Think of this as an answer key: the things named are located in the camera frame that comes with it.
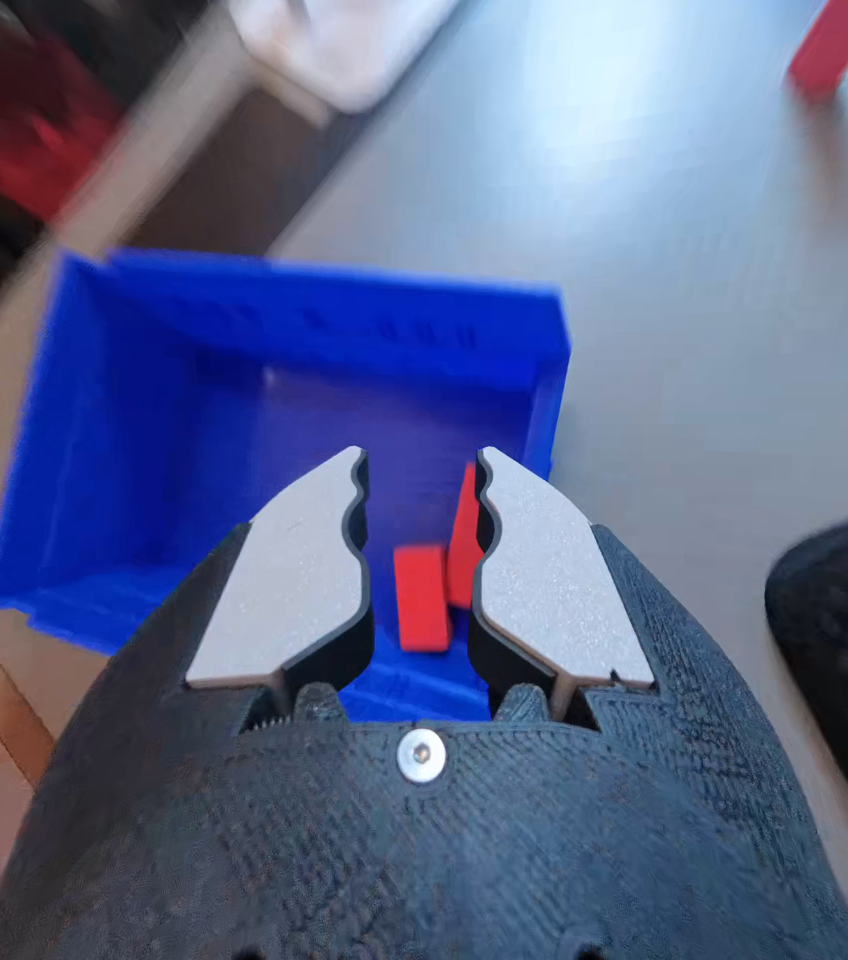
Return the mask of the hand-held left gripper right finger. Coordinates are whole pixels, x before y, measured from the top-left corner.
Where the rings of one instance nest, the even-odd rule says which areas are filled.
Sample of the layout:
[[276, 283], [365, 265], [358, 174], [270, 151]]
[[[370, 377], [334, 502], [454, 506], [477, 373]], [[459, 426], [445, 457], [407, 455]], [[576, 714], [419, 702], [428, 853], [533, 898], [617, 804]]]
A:
[[509, 690], [541, 690], [550, 717], [580, 690], [655, 689], [656, 679], [598, 544], [572, 500], [502, 450], [477, 452], [478, 560], [468, 657], [494, 714]]

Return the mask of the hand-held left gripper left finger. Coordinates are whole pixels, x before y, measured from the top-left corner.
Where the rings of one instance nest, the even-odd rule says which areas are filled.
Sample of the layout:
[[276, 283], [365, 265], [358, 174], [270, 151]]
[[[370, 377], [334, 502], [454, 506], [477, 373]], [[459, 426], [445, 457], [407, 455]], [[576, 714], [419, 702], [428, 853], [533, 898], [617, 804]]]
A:
[[286, 714], [311, 684], [346, 688], [370, 665], [369, 456], [347, 446], [232, 529], [186, 583], [188, 690], [267, 690]]

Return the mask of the blue plastic bin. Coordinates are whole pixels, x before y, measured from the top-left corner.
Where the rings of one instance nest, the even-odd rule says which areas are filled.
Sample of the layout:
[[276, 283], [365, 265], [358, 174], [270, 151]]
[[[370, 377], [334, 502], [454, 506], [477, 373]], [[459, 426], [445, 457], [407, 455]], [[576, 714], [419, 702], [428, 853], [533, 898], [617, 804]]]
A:
[[558, 292], [191, 251], [60, 265], [0, 506], [0, 610], [113, 655], [238, 522], [368, 452], [377, 629], [356, 721], [488, 720], [452, 613], [398, 642], [393, 550], [447, 546], [466, 464], [548, 479], [571, 339]]

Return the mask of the red bag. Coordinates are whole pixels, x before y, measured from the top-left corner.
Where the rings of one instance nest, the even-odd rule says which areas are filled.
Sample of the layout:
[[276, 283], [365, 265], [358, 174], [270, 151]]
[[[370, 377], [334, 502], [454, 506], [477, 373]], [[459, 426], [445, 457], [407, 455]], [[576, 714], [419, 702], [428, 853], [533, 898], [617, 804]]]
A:
[[51, 220], [120, 122], [110, 93], [65, 44], [0, 41], [0, 195]]

